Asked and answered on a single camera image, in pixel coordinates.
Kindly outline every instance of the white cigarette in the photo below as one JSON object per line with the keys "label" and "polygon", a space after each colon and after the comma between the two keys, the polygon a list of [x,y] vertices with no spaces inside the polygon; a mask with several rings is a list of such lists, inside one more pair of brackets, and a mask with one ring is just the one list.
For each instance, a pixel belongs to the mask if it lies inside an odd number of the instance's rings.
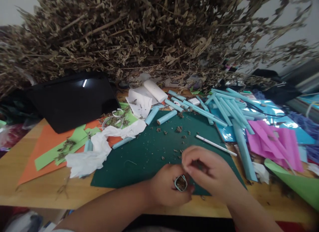
{"label": "white cigarette", "polygon": [[230,151],[230,150],[227,150],[227,149],[225,149],[224,147],[221,147],[220,145],[217,145],[216,143],[211,142],[211,141],[205,139],[204,137],[201,137],[201,136],[199,136],[199,135],[196,135],[196,137],[199,138],[199,139],[201,139],[201,140],[203,140],[203,141],[205,141],[205,142],[207,142],[208,144],[211,144],[212,146],[217,147],[218,149],[221,149],[222,151],[225,151],[225,152],[227,152],[227,153],[229,153],[229,154],[231,154],[231,155],[233,155],[233,156],[237,156],[236,153],[234,153],[234,152],[232,152],[232,151]]}

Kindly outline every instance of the green cutting mat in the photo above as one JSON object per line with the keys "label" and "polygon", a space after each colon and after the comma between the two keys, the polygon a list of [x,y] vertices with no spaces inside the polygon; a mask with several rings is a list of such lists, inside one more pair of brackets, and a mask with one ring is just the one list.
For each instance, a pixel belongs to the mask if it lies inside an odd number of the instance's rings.
{"label": "green cutting mat", "polygon": [[[168,112],[159,111],[151,125],[147,126],[138,138],[112,150],[107,160],[103,163],[103,168],[96,170],[91,185],[120,188],[150,179],[167,163],[181,164],[181,159],[178,158],[178,156],[181,156],[179,150],[184,150],[191,145],[197,145],[215,151],[222,156],[245,186],[233,159],[228,153],[195,137],[198,132],[199,135],[225,147],[216,127],[209,125],[206,117],[184,112],[184,118],[174,116],[169,122],[158,125],[157,119],[166,113]],[[177,126],[183,127],[181,133],[175,131]],[[194,194],[209,195],[207,191],[198,185],[195,185]]]}

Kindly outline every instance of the plastic bag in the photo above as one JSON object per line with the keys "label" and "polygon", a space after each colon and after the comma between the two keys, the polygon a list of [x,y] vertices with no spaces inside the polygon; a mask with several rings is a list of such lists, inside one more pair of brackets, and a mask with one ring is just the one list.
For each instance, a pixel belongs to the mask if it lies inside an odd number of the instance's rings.
{"label": "plastic bag", "polygon": [[0,147],[12,148],[17,144],[29,130],[23,129],[23,124],[16,124],[12,126],[5,125],[1,128],[0,133]]}

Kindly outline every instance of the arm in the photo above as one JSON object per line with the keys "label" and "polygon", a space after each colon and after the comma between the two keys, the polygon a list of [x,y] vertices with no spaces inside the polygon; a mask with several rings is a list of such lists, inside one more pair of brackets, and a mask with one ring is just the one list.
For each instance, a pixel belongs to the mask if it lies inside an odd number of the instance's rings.
{"label": "arm", "polygon": [[181,166],[167,164],[151,180],[113,190],[80,207],[55,229],[117,232],[151,207],[187,203],[194,188],[179,192],[174,186],[183,173]]}
{"label": "arm", "polygon": [[240,231],[282,231],[216,153],[191,146],[183,152],[182,165],[197,184],[227,205]]}

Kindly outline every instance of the white paper tube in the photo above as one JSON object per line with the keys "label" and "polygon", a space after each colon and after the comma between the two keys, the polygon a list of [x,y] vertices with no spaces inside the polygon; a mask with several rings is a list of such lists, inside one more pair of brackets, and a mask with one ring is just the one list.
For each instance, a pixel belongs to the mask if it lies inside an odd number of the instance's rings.
{"label": "white paper tube", "polygon": [[203,140],[203,141],[205,141],[205,142],[207,142],[208,144],[211,144],[212,146],[217,147],[218,149],[221,149],[222,151],[225,151],[225,152],[227,152],[227,153],[229,153],[229,154],[231,154],[231,155],[233,155],[233,156],[237,156],[236,153],[234,153],[234,152],[232,152],[232,151],[230,151],[230,150],[227,150],[227,149],[225,149],[224,147],[221,147],[220,145],[218,145],[218,144],[216,144],[216,143],[214,143],[214,142],[211,142],[211,141],[205,139],[204,137],[201,137],[201,136],[199,136],[199,135],[196,135],[196,137],[199,138],[199,139],[201,139],[201,140]]}
{"label": "white paper tube", "polygon": [[143,83],[143,86],[155,97],[159,102],[168,98],[168,95],[156,85],[155,82],[147,80]]}

